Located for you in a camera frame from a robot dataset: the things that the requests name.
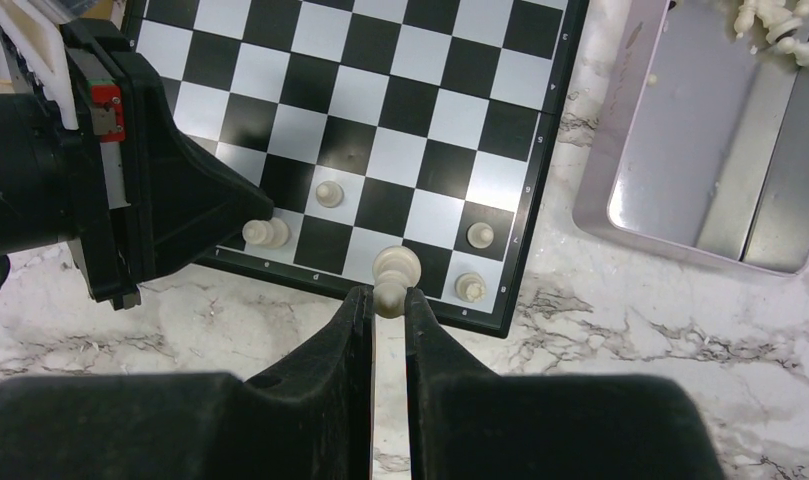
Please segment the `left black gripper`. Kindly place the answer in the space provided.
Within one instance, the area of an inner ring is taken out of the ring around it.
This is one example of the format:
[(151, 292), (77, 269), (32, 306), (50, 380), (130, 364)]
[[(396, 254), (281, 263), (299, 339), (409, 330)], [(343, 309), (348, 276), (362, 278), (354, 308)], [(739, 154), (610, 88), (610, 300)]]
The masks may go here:
[(141, 302), (141, 283), (176, 273), (251, 220), (271, 219), (274, 204), (178, 129), (161, 77), (111, 22), (74, 20), (63, 25), (62, 38), (95, 55), (120, 88), (127, 205), (105, 216), (115, 250), (92, 255), (85, 238), (71, 250), (84, 276), (110, 275), (87, 282), (90, 296), (130, 309)]

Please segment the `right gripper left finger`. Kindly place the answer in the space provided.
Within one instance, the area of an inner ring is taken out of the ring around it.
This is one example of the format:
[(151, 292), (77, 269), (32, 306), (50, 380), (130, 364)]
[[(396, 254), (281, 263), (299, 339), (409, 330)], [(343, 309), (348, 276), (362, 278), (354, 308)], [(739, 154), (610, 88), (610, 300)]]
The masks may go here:
[(0, 479), (368, 479), (374, 312), (352, 289), (277, 363), (0, 383)]

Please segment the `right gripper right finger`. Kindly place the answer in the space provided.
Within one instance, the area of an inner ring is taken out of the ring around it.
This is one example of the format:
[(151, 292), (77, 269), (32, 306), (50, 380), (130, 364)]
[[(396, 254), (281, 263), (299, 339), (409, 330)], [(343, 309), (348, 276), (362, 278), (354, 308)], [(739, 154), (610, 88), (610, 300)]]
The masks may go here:
[(674, 381), (650, 375), (503, 376), (405, 300), (415, 479), (720, 479), (705, 423)]

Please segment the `white queen chess piece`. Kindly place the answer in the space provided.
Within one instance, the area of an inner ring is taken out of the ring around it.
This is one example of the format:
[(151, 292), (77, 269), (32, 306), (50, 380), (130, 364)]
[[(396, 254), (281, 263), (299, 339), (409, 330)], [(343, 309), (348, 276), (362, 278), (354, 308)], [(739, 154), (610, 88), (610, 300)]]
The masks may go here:
[(242, 228), (242, 237), (248, 244), (276, 249), (288, 242), (290, 229), (280, 218), (250, 220)]

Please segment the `white bishop chess piece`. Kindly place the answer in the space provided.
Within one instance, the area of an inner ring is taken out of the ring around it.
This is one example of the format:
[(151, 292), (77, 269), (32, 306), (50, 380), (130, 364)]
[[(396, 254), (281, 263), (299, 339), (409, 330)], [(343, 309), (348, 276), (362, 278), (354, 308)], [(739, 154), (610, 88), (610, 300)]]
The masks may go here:
[(422, 274), (417, 255), (404, 246), (390, 246), (378, 253), (372, 264), (373, 305), (383, 318), (404, 314), (407, 289), (415, 287)]

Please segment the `white pawn chess piece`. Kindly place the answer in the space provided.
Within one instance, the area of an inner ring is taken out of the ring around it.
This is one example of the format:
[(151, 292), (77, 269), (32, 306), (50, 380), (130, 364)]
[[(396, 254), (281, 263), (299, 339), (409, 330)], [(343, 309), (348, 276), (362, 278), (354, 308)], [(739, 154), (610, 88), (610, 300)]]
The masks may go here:
[(488, 223), (476, 222), (469, 226), (466, 238), (473, 248), (486, 249), (492, 245), (495, 233), (493, 227)]

